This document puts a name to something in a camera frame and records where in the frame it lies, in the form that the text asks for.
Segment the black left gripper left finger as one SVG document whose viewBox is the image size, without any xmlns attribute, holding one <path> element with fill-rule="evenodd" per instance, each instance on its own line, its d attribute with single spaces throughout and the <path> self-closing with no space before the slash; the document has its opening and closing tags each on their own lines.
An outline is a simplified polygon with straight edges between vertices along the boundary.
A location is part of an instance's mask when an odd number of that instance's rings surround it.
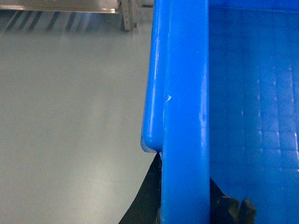
<svg viewBox="0 0 299 224">
<path fill-rule="evenodd" d="M 162 160 L 157 153 L 120 224 L 159 224 L 161 216 Z"/>
</svg>

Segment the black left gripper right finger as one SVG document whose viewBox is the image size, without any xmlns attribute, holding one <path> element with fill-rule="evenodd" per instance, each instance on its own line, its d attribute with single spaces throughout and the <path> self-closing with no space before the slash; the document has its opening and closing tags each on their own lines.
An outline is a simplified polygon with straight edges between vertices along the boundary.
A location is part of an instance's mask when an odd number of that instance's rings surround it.
<svg viewBox="0 0 299 224">
<path fill-rule="evenodd" d="M 241 202 L 225 195 L 210 179 L 210 223 L 211 224 L 254 224 L 256 208 L 244 198 Z"/>
</svg>

